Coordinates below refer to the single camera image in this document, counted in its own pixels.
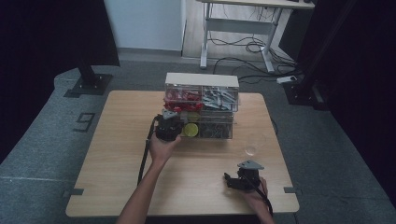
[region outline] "hand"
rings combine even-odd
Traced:
[[[173,142],[165,142],[158,139],[154,133],[149,141],[149,154],[152,158],[152,164],[164,166],[169,158],[172,156],[172,152],[175,146],[181,141],[180,135],[177,136]]]
[[[265,195],[268,196],[267,182],[261,176],[260,176],[260,181],[262,183],[259,185],[259,190],[261,192],[264,192]],[[256,192],[256,190],[250,192],[239,190],[239,192],[242,194],[242,196],[244,197],[245,201],[250,206],[250,208],[256,212],[256,214],[263,210],[268,212],[267,204],[262,200],[262,196],[260,196],[260,194]]]

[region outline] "white wall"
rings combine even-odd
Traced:
[[[181,50],[185,0],[105,0],[117,48]]]

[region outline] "human arm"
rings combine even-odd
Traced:
[[[265,195],[268,195],[267,182],[262,177],[260,177],[260,181],[262,183],[259,186],[259,190],[261,192],[264,192]],[[245,199],[247,204],[250,206],[250,208],[256,213],[261,224],[274,224],[275,223],[273,218],[271,217],[270,212],[268,211],[267,204],[262,200],[262,197],[260,196],[259,193],[257,193],[254,190],[251,192],[244,192],[241,190],[240,192],[242,194],[242,197]]]
[[[155,134],[151,136],[149,143],[149,153],[151,155],[151,165],[134,193],[125,204],[117,220],[117,224],[134,223],[143,224],[149,210],[152,194],[157,184],[158,177],[166,162],[172,155],[173,149],[180,142],[180,136],[173,142],[164,142],[157,138]]]

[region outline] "wooden table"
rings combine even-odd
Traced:
[[[237,177],[237,163],[253,159],[265,167],[275,213],[296,212],[299,204],[276,140],[265,102],[258,93],[240,93],[233,139],[183,138],[166,164],[149,215],[253,214],[238,192],[228,189],[223,173]],[[163,108],[162,91],[113,91],[97,125],[66,208],[70,217],[118,216],[137,182],[152,119]],[[256,148],[253,156],[246,149]],[[146,168],[151,163],[150,157]]]
[[[288,0],[197,0],[199,2],[206,3],[206,14],[205,14],[205,33],[204,42],[201,49],[201,64],[202,69],[206,69],[207,60],[207,33],[208,31],[220,31],[230,33],[243,33],[243,34],[256,34],[256,35],[268,35],[265,47],[261,47],[262,57],[269,73],[274,73],[274,67],[271,63],[271,57],[269,55],[269,49],[274,39],[276,27],[279,22],[280,15],[283,8],[295,8],[295,9],[313,9],[315,5],[305,3],[303,0],[299,2],[292,2]],[[254,6],[254,7],[274,7],[274,20],[271,22],[265,21],[237,21],[229,19],[215,19],[211,18],[210,8],[213,4],[230,4],[239,6]]]

